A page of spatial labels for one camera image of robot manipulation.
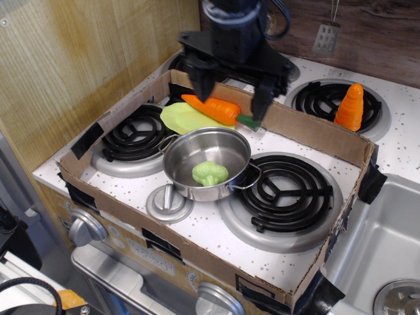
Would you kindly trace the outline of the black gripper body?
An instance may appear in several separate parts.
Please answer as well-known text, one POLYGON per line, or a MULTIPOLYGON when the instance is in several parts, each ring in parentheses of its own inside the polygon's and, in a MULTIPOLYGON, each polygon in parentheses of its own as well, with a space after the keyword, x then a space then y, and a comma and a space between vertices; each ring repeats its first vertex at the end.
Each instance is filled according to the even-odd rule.
POLYGON ((276 52, 263 33, 265 14, 245 19, 220 20, 210 18, 207 31, 184 31, 178 41, 184 55, 218 63, 220 73, 256 86, 265 77, 276 79, 274 95, 284 95, 289 83, 290 62, 276 52))

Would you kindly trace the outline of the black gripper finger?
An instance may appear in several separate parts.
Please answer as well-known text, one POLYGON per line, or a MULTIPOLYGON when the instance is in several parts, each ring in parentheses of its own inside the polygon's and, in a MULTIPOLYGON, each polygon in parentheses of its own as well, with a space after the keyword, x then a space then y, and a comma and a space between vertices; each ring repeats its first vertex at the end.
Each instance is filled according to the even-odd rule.
POLYGON ((198 55, 188 55, 186 57, 186 70, 190 77, 198 98, 205 102, 211 95, 215 86, 214 70, 218 63, 214 60, 203 60, 198 55))
POLYGON ((271 105, 276 91, 276 79, 274 77, 265 77, 255 86, 254 97, 251 102, 251 112, 253 121, 261 122, 271 105))

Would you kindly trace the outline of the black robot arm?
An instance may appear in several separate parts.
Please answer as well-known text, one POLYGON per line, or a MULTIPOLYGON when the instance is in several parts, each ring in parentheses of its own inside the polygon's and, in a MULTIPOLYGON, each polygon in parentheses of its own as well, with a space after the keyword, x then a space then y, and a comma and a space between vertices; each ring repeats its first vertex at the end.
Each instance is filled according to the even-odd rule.
POLYGON ((203 1, 207 31, 178 35, 184 47, 186 71, 200 100, 213 92, 220 75, 254 86, 253 120, 260 123, 274 98, 285 95, 291 62, 269 41, 267 1, 203 1))

